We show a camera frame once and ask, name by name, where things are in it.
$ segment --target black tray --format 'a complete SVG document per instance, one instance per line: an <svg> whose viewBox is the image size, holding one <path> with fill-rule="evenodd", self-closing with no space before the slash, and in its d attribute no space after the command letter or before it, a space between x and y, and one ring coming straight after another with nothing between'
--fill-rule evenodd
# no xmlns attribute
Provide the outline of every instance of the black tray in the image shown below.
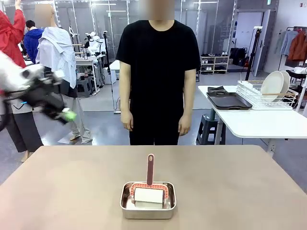
<svg viewBox="0 0 307 230"><path fill-rule="evenodd" d="M208 92L208 99L220 110L247 110L252 106L235 92Z"/></svg>

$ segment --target white plate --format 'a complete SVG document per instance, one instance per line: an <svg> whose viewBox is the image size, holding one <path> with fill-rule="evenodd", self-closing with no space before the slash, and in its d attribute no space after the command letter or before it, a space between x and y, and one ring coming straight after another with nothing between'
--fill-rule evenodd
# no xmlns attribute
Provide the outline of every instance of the white plate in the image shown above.
<svg viewBox="0 0 307 230"><path fill-rule="evenodd" d="M283 88L280 93L287 93L288 89L290 87L290 75L286 71L281 71L283 75ZM280 99L282 99L284 96L278 96L274 102L278 102Z"/></svg>
<svg viewBox="0 0 307 230"><path fill-rule="evenodd" d="M281 93L283 89L283 74L280 71L275 71L271 73L264 80L260 92L265 93ZM268 102L273 102L278 95L272 96L262 96L264 100Z"/></svg>

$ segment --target black t-shirt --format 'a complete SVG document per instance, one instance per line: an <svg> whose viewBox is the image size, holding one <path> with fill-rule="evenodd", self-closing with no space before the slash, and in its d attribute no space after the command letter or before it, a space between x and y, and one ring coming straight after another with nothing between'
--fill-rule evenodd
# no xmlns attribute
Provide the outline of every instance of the black t-shirt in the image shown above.
<svg viewBox="0 0 307 230"><path fill-rule="evenodd" d="M186 70L200 66L194 32L175 21L157 31L149 21L129 24L121 36L116 59L131 65L132 114L182 115Z"/></svg>

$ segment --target shoe rack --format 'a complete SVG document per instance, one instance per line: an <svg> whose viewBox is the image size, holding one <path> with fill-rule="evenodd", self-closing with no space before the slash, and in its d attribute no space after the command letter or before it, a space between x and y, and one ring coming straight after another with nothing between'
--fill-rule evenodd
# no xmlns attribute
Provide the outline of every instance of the shoe rack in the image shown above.
<svg viewBox="0 0 307 230"><path fill-rule="evenodd" d="M216 56L216 57L201 57L201 69L200 74L202 73L221 73L227 72L229 63L229 56ZM224 66L225 69L216 69L218 66Z"/></svg>

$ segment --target blue jacket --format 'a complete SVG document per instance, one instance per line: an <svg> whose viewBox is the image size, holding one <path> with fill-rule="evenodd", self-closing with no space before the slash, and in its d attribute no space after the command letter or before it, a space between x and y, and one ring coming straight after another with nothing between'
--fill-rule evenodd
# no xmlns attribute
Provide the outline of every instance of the blue jacket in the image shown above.
<svg viewBox="0 0 307 230"><path fill-rule="evenodd" d="M34 64L38 52L38 40L41 38L43 31L41 29L33 29L28 31L24 36L24 47Z"/></svg>

